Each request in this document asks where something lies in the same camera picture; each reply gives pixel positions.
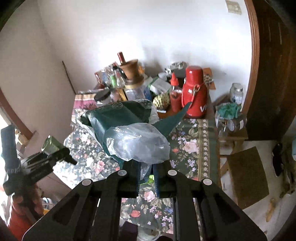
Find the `person left hand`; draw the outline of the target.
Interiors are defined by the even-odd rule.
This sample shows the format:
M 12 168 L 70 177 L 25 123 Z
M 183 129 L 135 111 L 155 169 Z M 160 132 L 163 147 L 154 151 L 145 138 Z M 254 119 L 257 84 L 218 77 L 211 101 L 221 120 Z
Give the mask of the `person left hand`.
M 12 196 L 12 207 L 17 214 L 27 218 L 30 224 L 38 221 L 44 215 L 44 208 L 37 184 L 26 188 L 25 198 L 14 194 Z

